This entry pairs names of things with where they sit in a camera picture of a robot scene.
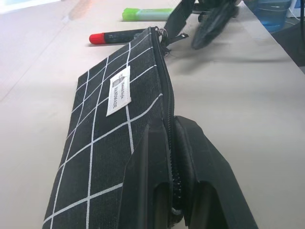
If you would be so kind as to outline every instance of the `red marker cap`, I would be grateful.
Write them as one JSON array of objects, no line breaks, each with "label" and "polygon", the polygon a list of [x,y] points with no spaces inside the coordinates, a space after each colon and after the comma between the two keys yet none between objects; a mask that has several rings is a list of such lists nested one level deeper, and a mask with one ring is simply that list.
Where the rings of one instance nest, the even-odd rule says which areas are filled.
[{"label": "red marker cap", "polygon": [[104,33],[90,35],[89,41],[92,44],[106,44]]}]

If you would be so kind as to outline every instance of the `zipper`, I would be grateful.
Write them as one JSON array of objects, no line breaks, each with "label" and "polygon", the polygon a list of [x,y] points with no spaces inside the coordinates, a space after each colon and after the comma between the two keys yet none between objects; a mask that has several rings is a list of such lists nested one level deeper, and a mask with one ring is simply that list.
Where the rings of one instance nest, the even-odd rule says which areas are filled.
[{"label": "zipper", "polygon": [[174,138],[173,138],[173,113],[174,113],[174,99],[173,99],[173,87],[170,76],[167,71],[167,67],[164,61],[163,53],[166,50],[162,49],[160,45],[160,31],[158,27],[152,27],[152,45],[155,55],[156,65],[161,81],[161,87],[163,92],[163,104],[164,104],[164,125],[168,137],[168,146],[170,150],[170,161],[173,176],[173,209],[174,215],[181,214],[182,208],[182,189],[181,179],[179,176],[175,153],[174,153]]}]

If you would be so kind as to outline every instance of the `black grid pencil case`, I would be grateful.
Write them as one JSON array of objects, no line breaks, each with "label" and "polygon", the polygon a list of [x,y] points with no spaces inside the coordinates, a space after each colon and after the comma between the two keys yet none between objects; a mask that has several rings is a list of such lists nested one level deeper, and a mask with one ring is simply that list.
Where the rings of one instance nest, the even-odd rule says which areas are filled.
[{"label": "black grid pencil case", "polygon": [[[106,117],[110,79],[127,66],[132,101]],[[172,117],[159,35],[148,28],[79,78],[43,229],[115,229],[128,160],[153,119],[172,138]]]}]

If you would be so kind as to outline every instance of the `beige table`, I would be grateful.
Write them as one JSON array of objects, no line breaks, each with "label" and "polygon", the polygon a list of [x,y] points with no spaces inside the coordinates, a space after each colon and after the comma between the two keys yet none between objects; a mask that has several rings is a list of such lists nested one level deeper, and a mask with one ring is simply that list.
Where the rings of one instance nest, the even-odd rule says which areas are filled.
[{"label": "beige table", "polygon": [[[89,35],[161,27],[121,22],[121,12],[178,2],[67,0],[0,15],[1,228],[41,228],[77,78],[119,48],[91,47]],[[190,41],[166,58],[175,113],[229,161],[259,228],[304,228],[305,76],[243,4],[209,47]]]}]

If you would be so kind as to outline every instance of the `white grid pattern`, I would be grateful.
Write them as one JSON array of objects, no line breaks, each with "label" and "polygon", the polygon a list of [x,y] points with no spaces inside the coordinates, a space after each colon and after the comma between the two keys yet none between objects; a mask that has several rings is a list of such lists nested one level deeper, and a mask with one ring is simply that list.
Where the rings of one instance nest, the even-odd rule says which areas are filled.
[{"label": "white grid pattern", "polygon": [[[148,69],[146,69],[144,72],[142,72],[140,75],[138,75],[137,77],[135,77],[133,80],[130,81],[130,83],[134,82],[136,79],[138,79],[139,77],[141,77],[142,75],[144,75],[147,71],[151,70],[152,68],[157,67],[157,65],[153,65],[151,67],[149,67]],[[105,102],[108,99],[105,98],[103,101],[99,102],[97,106],[101,105],[103,102]],[[67,139],[73,134],[73,132],[76,130],[76,128],[91,114],[91,112],[93,112],[95,110],[95,108],[93,108],[79,123],[78,125],[76,125],[76,127],[68,134]]]},{"label": "white grid pattern", "polygon": [[[138,115],[138,116],[136,116],[135,118],[131,119],[130,122],[132,123],[132,122],[136,121],[137,119],[143,117],[147,112],[149,112],[150,109],[153,107],[153,105],[157,102],[157,100],[158,100],[161,96],[163,96],[162,93],[159,94],[157,98],[155,98],[155,100],[152,102],[152,104],[151,104],[143,113],[141,113],[140,115]],[[88,148],[88,147],[90,147],[90,146],[93,146],[94,143],[96,143],[97,141],[101,140],[102,138],[106,137],[107,135],[113,133],[113,132],[116,131],[117,129],[119,129],[119,128],[121,128],[122,126],[125,126],[125,125],[127,125],[127,124],[128,124],[128,122],[124,122],[124,123],[118,125],[116,128],[112,129],[111,131],[109,131],[109,132],[105,133],[104,135],[98,137],[98,138],[95,139],[93,142],[89,143],[88,145],[86,145],[85,147],[83,147],[81,150],[79,150],[78,152],[76,152],[72,157],[70,157],[67,161],[65,161],[65,162],[61,165],[61,167],[64,167],[66,163],[68,163],[72,158],[74,158],[76,155],[78,155],[79,153],[81,153],[84,149],[86,149],[86,148]],[[53,214],[52,214],[51,216],[47,217],[43,223],[47,222],[49,219],[52,219],[52,220],[53,220],[53,217],[54,217],[54,216],[57,216],[58,214],[60,214],[60,213],[62,213],[62,212],[64,212],[64,211],[66,211],[66,210],[68,210],[68,209],[71,209],[72,207],[74,207],[74,206],[76,206],[76,205],[79,205],[80,203],[83,203],[83,202],[85,202],[85,201],[90,201],[90,199],[92,199],[92,198],[94,198],[94,197],[97,197],[97,196],[100,196],[100,195],[102,195],[102,194],[104,194],[104,193],[109,192],[109,191],[107,191],[107,190],[108,190],[108,189],[103,190],[103,191],[101,191],[101,192],[98,192],[98,193],[96,193],[96,194],[93,194],[93,195],[91,195],[91,196],[88,196],[88,197],[86,197],[86,198],[84,198],[84,199],[82,199],[82,200],[79,200],[79,201],[77,201],[77,202],[75,202],[75,203],[73,203],[73,204],[70,204],[69,206],[67,206],[67,207],[65,207],[65,208],[63,208],[63,209],[61,209],[61,210],[59,210],[59,211],[57,211],[57,212],[55,212],[55,213],[53,212]]]},{"label": "white grid pattern", "polygon": [[71,208],[73,208],[73,207],[75,207],[75,206],[77,206],[77,205],[79,205],[79,204],[81,204],[81,203],[83,203],[83,202],[86,202],[86,201],[88,201],[89,199],[93,199],[93,198],[99,197],[100,195],[103,195],[103,194],[105,194],[105,193],[114,191],[114,190],[116,190],[116,189],[118,189],[118,188],[120,188],[120,187],[122,187],[122,186],[123,186],[123,183],[120,183],[120,184],[118,184],[118,185],[115,185],[115,186],[113,186],[113,187],[110,187],[110,188],[108,188],[108,189],[105,189],[105,190],[103,190],[103,191],[101,191],[101,192],[95,193],[95,194],[93,194],[93,195],[91,195],[91,196],[89,196],[89,197],[86,197],[86,198],[84,198],[84,199],[81,199],[81,200],[79,200],[79,201],[76,201],[75,203],[70,204],[70,205],[66,206],[65,208],[63,208],[63,209],[60,209],[59,211],[54,212],[52,215],[50,215],[49,217],[47,217],[47,218],[44,220],[43,223],[46,223],[48,220],[54,218],[55,216],[57,216],[57,215],[59,215],[59,214],[65,212],[66,210],[69,210],[69,209],[71,209]]},{"label": "white grid pattern", "polygon": [[[141,43],[141,42],[142,42],[147,36],[149,36],[150,34],[151,34],[151,33],[149,33],[148,35],[146,35],[139,43]],[[131,49],[133,49],[134,47],[136,47],[139,43],[137,43],[137,44],[136,44],[135,46],[133,46],[132,48],[131,48],[131,44],[129,43],[129,50],[128,50],[129,53],[128,53],[128,58],[127,58],[127,61],[126,61],[126,67],[128,67],[128,63],[129,63],[129,62],[135,60],[137,57],[141,56],[143,53],[145,53],[146,51],[148,51],[149,49],[152,48],[152,47],[148,48],[147,50],[143,51],[142,53],[140,53],[139,55],[137,55],[136,57],[134,57],[132,60],[129,61]],[[88,71],[88,73],[87,73],[87,82],[83,84],[83,85],[86,85],[86,89],[85,89],[85,93],[84,93],[84,97],[83,97],[83,102],[80,104],[80,105],[82,106],[82,107],[81,107],[81,113],[80,113],[78,122],[77,122],[77,124],[76,124],[76,127],[75,127],[75,128],[71,131],[71,133],[68,135],[68,137],[69,137],[71,134],[73,134],[72,140],[71,140],[71,142],[70,142],[70,146],[69,146],[69,149],[68,149],[68,152],[67,152],[67,155],[66,155],[65,162],[59,167],[59,169],[62,167],[62,171],[61,171],[61,177],[60,177],[59,184],[58,184],[57,191],[56,191],[56,195],[55,195],[55,201],[54,201],[54,206],[53,206],[53,213],[52,213],[49,217],[47,217],[47,218],[44,220],[44,222],[43,222],[43,223],[45,223],[45,222],[47,222],[48,220],[51,219],[51,226],[50,226],[50,229],[52,229],[53,218],[54,218],[55,216],[57,216],[57,215],[59,215],[59,214],[65,212],[65,211],[67,211],[68,209],[71,209],[71,208],[74,207],[74,206],[77,206],[77,205],[79,205],[79,204],[81,204],[81,203],[83,203],[83,202],[86,202],[86,201],[87,201],[86,229],[89,228],[90,200],[91,200],[92,198],[98,197],[98,196],[100,196],[100,195],[102,195],[102,194],[105,194],[105,193],[107,193],[107,192],[111,192],[111,191],[113,191],[113,190],[115,190],[115,189],[117,189],[117,188],[122,187],[122,183],[120,183],[120,184],[118,184],[118,185],[116,185],[116,186],[113,186],[113,187],[111,187],[111,188],[108,188],[108,189],[106,189],[106,190],[103,190],[103,191],[101,191],[101,192],[98,192],[98,193],[96,193],[96,194],[93,194],[93,195],[90,194],[90,189],[91,189],[91,175],[92,175],[92,157],[93,157],[93,145],[94,145],[94,143],[97,142],[97,141],[99,141],[99,140],[101,140],[102,138],[106,137],[107,135],[111,134],[111,133],[114,132],[115,130],[121,128],[122,126],[128,125],[129,134],[130,134],[131,153],[133,153],[133,140],[132,140],[131,122],[133,122],[133,121],[135,121],[135,120],[137,120],[137,119],[143,117],[147,112],[149,112],[150,109],[153,107],[153,105],[157,102],[157,100],[159,99],[159,97],[163,95],[163,94],[159,94],[159,95],[157,96],[157,98],[155,98],[155,100],[152,102],[152,104],[151,104],[143,113],[141,113],[140,115],[138,115],[137,117],[135,117],[135,118],[133,118],[133,119],[130,119],[130,117],[129,117],[128,106],[126,106],[127,122],[124,122],[124,123],[118,125],[116,128],[112,129],[111,131],[105,133],[104,135],[102,135],[102,136],[100,136],[100,137],[98,137],[97,139],[94,140],[94,139],[93,139],[93,138],[94,138],[93,135],[94,135],[94,128],[95,128],[95,118],[96,118],[96,113],[97,113],[97,107],[108,99],[108,98],[106,98],[106,99],[104,99],[103,101],[101,101],[101,102],[99,103],[99,99],[100,99],[101,92],[102,92],[102,85],[103,85],[103,82],[106,81],[109,77],[111,77],[111,75],[113,75],[115,72],[117,72],[117,70],[116,70],[114,73],[112,73],[111,75],[109,75],[106,79],[104,79],[105,73],[106,73],[106,70],[107,70],[107,66],[108,66],[112,61],[115,60],[115,59],[113,59],[111,62],[108,63],[108,59],[109,59],[109,58],[107,58],[106,66],[105,66],[104,68],[102,68],[96,75],[94,75],[94,76],[91,78],[91,79],[93,79],[93,78],[94,78],[95,76],[97,76],[103,69],[105,69],[104,74],[103,74],[103,78],[102,78],[102,83],[99,84],[99,85],[97,86],[96,89],[94,89],[94,91],[96,91],[96,90],[98,89],[98,87],[101,86],[100,92],[99,92],[99,96],[98,96],[98,99],[97,99],[97,102],[96,102],[96,106],[95,106],[95,108],[93,108],[93,109],[92,109],[92,110],[91,110],[91,111],[90,111],[90,112],[80,121],[81,115],[82,115],[82,112],[83,112],[84,101],[85,101],[86,99],[88,99],[88,98],[93,94],[93,92],[94,92],[94,91],[93,91],[93,92],[92,92],[90,95],[88,95],[87,98],[86,98],[88,83],[89,83],[89,81],[91,80],[91,79],[89,79],[89,71]],[[143,74],[145,74],[147,71],[149,71],[149,70],[152,69],[153,67],[156,67],[156,65],[151,66],[151,67],[149,67],[148,69],[146,69],[146,70],[145,70],[144,72],[142,72],[140,75],[138,75],[137,77],[135,77],[130,83],[134,82],[136,79],[138,79],[139,77],[141,77]],[[70,149],[71,149],[71,145],[72,145],[72,143],[73,143],[73,139],[74,139],[74,136],[75,136],[77,127],[78,127],[78,126],[79,126],[79,125],[89,116],[89,114],[91,114],[91,112],[93,112],[93,111],[94,111],[94,118],[93,118],[93,123],[92,123],[92,133],[91,133],[91,138],[92,138],[92,139],[91,139],[91,143],[88,144],[88,145],[86,145],[85,147],[83,147],[81,150],[79,150],[78,152],[76,152],[72,157],[70,157],[70,158],[68,159],[69,152],[70,152]],[[79,201],[77,201],[77,202],[75,202],[75,203],[73,203],[73,204],[71,204],[71,205],[69,205],[69,206],[67,206],[67,207],[65,207],[65,208],[63,208],[63,209],[61,209],[61,210],[55,212],[55,207],[56,207],[58,192],[59,192],[59,188],[60,188],[60,184],[61,184],[61,179],[62,179],[62,175],[63,175],[64,169],[65,169],[66,163],[69,162],[69,161],[70,161],[71,159],[73,159],[76,155],[78,155],[80,152],[82,152],[84,149],[86,149],[86,148],[88,148],[88,147],[91,147],[91,152],[90,152],[90,169],[89,169],[89,183],[88,183],[88,196],[87,196],[86,198],[82,199],[82,200],[79,200]]]},{"label": "white grid pattern", "polygon": [[[127,57],[127,60],[126,60],[126,68],[128,67],[128,62],[129,62],[129,57],[130,57],[130,52],[131,52],[130,46],[131,45],[130,45],[130,42],[129,42],[129,53],[128,53],[128,57]],[[127,117],[127,124],[128,124],[130,149],[131,149],[131,152],[133,154],[132,125],[130,123],[130,116],[129,116],[128,105],[125,106],[125,109],[126,109],[126,117]]]},{"label": "white grid pattern", "polygon": [[[86,93],[87,93],[88,80],[89,80],[89,71],[88,71],[88,73],[87,73],[87,84],[86,84],[86,89],[85,89],[84,97],[83,97],[83,99],[82,99],[83,101],[85,100]],[[77,124],[80,122],[83,108],[84,108],[84,103],[82,103],[82,106],[81,106],[81,113],[80,113],[80,117],[78,118]],[[70,152],[70,149],[71,149],[71,146],[72,146],[72,143],[73,143],[73,139],[74,139],[74,136],[75,136],[75,132],[76,132],[76,131],[74,131],[74,133],[73,133],[73,136],[72,136],[72,139],[71,139],[71,142],[70,142],[70,146],[69,146],[69,149],[68,149],[68,152],[67,152],[67,156],[66,156],[65,161],[67,161],[67,159],[68,159],[69,152]],[[60,188],[60,186],[61,186],[61,179],[62,179],[63,172],[64,172],[64,170],[65,170],[65,165],[62,167],[61,177],[60,177],[60,179],[59,179],[58,186],[57,186],[57,190],[56,190],[56,194],[55,194],[55,200],[54,200],[54,206],[53,206],[53,214],[54,214],[54,212],[55,212],[55,207],[56,207],[58,192],[59,192],[59,188]],[[53,217],[52,217],[52,219],[51,219],[50,229],[52,229],[52,227],[53,227]]]},{"label": "white grid pattern", "polygon": [[87,216],[86,216],[86,229],[89,229],[89,213],[90,213],[90,189],[91,189],[91,176],[92,176],[92,160],[93,160],[93,141],[94,141],[94,129],[95,129],[95,118],[96,118],[96,112],[97,112],[97,106],[99,105],[100,96],[102,93],[103,83],[104,83],[104,77],[107,70],[109,57],[107,57],[105,71],[102,78],[102,84],[100,88],[99,97],[97,98],[96,105],[95,105],[95,111],[94,111],[94,117],[93,117],[93,123],[92,123],[92,132],[91,132],[91,148],[90,148],[90,165],[89,165],[89,180],[88,180],[88,201],[87,201]]},{"label": "white grid pattern", "polygon": [[131,61],[133,61],[133,60],[135,60],[135,59],[137,59],[139,56],[141,56],[143,53],[145,53],[145,52],[147,52],[148,50],[150,50],[150,49],[152,49],[152,47],[150,47],[150,48],[148,48],[148,49],[146,49],[145,51],[143,51],[142,53],[140,53],[139,55],[137,55],[136,57],[134,57],[134,58],[132,58],[130,61],[128,61],[126,64],[123,64],[121,67],[119,67],[116,71],[114,71],[113,73],[111,73],[109,76],[107,76],[107,78],[106,79],[104,79],[98,86],[97,86],[97,88],[95,88],[92,92],[91,92],[91,94],[90,95],[88,95],[87,96],[87,98],[85,98],[85,100],[82,102],[82,103],[80,103],[77,107],[75,107],[74,109],[73,109],[73,111],[72,111],[72,113],[77,109],[77,108],[79,108],[98,88],[99,88],[99,86],[102,84],[102,83],[104,83],[104,81],[106,81],[109,77],[111,77],[111,76],[113,76],[118,70],[120,70],[122,67],[124,67],[125,65],[128,65],[128,63],[130,63]]},{"label": "white grid pattern", "polygon": [[[137,47],[138,44],[140,44],[142,41],[145,40],[146,37],[148,37],[151,33],[147,34],[142,40],[140,40],[137,44],[135,44],[131,49]],[[110,61],[108,64],[112,63],[113,61],[115,61],[116,59],[118,59],[119,57],[123,56],[124,54],[126,54],[128,51],[123,52],[121,55],[117,56],[116,58],[114,58],[112,61]],[[97,76],[99,73],[101,73],[101,71],[104,70],[105,67],[103,67],[98,73],[96,73],[90,80],[92,80],[95,76]],[[78,91],[81,87],[83,87],[86,83],[83,83],[81,86],[79,86],[76,91]]]}]

